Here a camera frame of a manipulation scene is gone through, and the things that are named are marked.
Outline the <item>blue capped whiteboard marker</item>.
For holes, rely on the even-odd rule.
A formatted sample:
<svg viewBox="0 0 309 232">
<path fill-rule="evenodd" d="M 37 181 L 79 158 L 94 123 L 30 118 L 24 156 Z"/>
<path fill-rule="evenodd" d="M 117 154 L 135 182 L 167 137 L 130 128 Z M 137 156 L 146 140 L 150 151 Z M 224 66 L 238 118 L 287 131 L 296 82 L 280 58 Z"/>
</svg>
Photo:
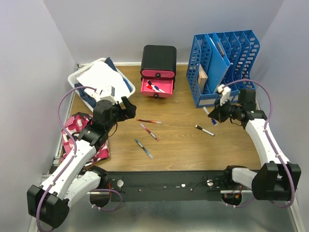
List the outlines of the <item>blue capped whiteboard marker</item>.
<svg viewBox="0 0 309 232">
<path fill-rule="evenodd" d="M 157 89 L 158 91 L 165 93 L 165 91 L 163 91 L 162 89 L 160 89 L 158 86 L 155 86 L 155 89 Z"/>
</svg>

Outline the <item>orange cover paperback book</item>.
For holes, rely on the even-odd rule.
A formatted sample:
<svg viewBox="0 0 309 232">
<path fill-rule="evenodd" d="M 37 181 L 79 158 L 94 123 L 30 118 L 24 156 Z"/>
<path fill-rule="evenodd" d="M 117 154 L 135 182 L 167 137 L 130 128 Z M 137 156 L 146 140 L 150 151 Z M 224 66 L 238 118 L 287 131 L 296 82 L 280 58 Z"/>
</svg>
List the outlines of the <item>orange cover paperback book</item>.
<svg viewBox="0 0 309 232">
<path fill-rule="evenodd" d="M 199 65 L 197 84 L 198 84 L 198 87 L 199 87 L 201 94 L 204 93 L 205 84 L 207 82 L 207 79 L 208 79 L 208 76 L 207 76 L 206 72 L 204 71 L 203 67 L 201 65 Z"/>
</svg>

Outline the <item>pink drawer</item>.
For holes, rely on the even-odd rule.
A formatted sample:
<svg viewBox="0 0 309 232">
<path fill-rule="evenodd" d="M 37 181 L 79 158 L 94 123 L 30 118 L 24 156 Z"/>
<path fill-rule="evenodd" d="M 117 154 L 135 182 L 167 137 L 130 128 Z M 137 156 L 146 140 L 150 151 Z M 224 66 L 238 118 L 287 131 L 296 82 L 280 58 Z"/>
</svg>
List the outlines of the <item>pink drawer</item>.
<svg viewBox="0 0 309 232">
<path fill-rule="evenodd" d="M 143 78 L 140 93 L 144 96 L 157 98 L 172 97 L 174 80 L 172 78 Z"/>
</svg>

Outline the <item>blue file folder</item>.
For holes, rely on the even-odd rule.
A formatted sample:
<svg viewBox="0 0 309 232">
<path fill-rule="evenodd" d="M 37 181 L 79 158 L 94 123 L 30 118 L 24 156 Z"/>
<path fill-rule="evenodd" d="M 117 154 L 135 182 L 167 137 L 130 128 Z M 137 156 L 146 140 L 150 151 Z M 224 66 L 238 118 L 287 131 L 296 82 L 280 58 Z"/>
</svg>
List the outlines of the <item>blue file folder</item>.
<svg viewBox="0 0 309 232">
<path fill-rule="evenodd" d="M 217 87 L 221 84 L 221 81 L 230 67 L 230 61 L 217 33 L 213 33 L 212 35 L 207 34 L 206 39 L 211 48 L 207 70 L 207 85 L 212 94 L 216 92 Z"/>
</svg>

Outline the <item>red capped whiteboard marker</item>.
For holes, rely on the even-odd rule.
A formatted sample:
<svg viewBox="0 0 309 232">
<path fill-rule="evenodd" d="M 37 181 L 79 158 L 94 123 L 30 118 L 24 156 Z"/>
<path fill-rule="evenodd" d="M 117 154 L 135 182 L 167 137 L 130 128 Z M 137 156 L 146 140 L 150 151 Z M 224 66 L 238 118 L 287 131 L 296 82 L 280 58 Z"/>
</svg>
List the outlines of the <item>red capped whiteboard marker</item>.
<svg viewBox="0 0 309 232">
<path fill-rule="evenodd" d="M 155 91 L 155 92 L 157 92 L 157 89 L 155 89 L 154 87 L 152 87 L 152 86 L 149 85 L 149 84 L 147 84 L 146 87 L 149 88 L 149 89 L 151 89 L 151 90 L 153 90 L 153 91 Z"/>
</svg>

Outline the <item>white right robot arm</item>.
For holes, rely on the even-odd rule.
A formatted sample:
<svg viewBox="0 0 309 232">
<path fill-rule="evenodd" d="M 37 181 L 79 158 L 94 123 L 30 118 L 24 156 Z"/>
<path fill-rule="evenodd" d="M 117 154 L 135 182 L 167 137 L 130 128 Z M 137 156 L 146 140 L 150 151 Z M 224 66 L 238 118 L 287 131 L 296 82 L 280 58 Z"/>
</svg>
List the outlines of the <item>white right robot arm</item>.
<svg viewBox="0 0 309 232">
<path fill-rule="evenodd" d="M 230 92 L 229 87 L 218 87 L 220 97 L 208 116 L 219 123 L 238 120 L 253 141 L 261 169 L 255 172 L 246 167 L 227 166 L 222 177 L 223 186 L 234 189 L 241 184 L 252 191 L 256 200 L 284 201 L 288 207 L 295 199 L 300 166 L 292 164 L 279 148 L 268 125 L 268 117 L 264 111 L 256 109 L 255 90 L 241 89 L 236 105 L 229 100 Z"/>
</svg>

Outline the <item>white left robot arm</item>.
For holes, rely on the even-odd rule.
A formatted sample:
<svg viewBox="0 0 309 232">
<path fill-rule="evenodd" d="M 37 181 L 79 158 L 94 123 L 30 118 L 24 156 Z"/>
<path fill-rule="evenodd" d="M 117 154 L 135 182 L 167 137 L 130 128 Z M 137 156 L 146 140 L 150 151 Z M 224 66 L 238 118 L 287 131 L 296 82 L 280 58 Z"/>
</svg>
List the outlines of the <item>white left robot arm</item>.
<svg viewBox="0 0 309 232">
<path fill-rule="evenodd" d="M 28 189 L 28 213 L 36 218 L 40 231 L 44 230 L 41 222 L 52 230 L 58 228 L 68 216 L 70 207 L 83 195 L 94 189 L 101 191 L 106 188 L 107 177 L 102 168 L 93 167 L 82 178 L 75 178 L 108 140 L 113 126 L 136 116 L 136 106 L 127 97 L 121 100 L 122 104 L 109 100 L 97 102 L 92 119 L 73 141 L 73 149 L 67 157 L 39 186 L 32 185 Z"/>
</svg>

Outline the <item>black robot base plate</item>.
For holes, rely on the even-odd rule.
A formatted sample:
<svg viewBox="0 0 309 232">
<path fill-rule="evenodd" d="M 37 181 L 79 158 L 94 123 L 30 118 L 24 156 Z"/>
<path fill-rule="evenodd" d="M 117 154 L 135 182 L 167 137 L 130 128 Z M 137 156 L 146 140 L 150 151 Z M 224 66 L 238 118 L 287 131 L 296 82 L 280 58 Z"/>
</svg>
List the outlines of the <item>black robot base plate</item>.
<svg viewBox="0 0 309 232">
<path fill-rule="evenodd" d="M 106 172 L 99 184 L 118 191 L 124 202 L 250 200 L 252 192 L 224 183 L 223 171 Z"/>
</svg>

